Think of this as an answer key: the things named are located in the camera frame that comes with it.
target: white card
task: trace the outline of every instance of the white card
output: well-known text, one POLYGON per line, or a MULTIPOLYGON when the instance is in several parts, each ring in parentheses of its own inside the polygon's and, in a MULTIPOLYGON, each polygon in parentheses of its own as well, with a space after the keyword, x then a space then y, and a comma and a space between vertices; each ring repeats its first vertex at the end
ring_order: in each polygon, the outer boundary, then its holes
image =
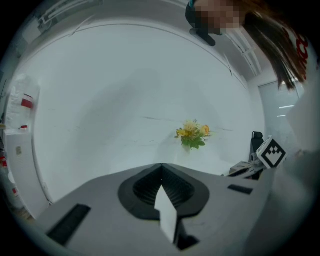
POLYGON ((161 230, 169 239, 170 243, 173 243, 175 239, 178 214, 162 186, 156 195, 154 208, 160 212, 161 230))

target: black vent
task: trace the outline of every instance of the black vent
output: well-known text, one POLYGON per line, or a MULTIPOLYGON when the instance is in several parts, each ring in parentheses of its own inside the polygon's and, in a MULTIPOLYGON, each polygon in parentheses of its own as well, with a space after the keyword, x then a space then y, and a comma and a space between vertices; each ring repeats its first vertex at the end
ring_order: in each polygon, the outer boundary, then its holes
POLYGON ((190 183, 167 169, 162 171, 162 186, 175 208, 195 194, 195 188, 190 183))
POLYGON ((144 203, 154 206, 161 187, 162 169, 158 168, 138 180, 133 186, 134 194, 144 203))
POLYGON ((142 202, 154 206, 161 185, 175 208, 188 201, 195 193, 195 188, 190 183, 163 168, 138 180, 133 186, 133 192, 142 202))
POLYGON ((156 164, 125 180, 118 190, 123 207, 142 220, 159 220, 155 209, 159 188, 163 186, 178 218, 197 215, 209 200, 209 189, 200 181, 168 164, 156 164))

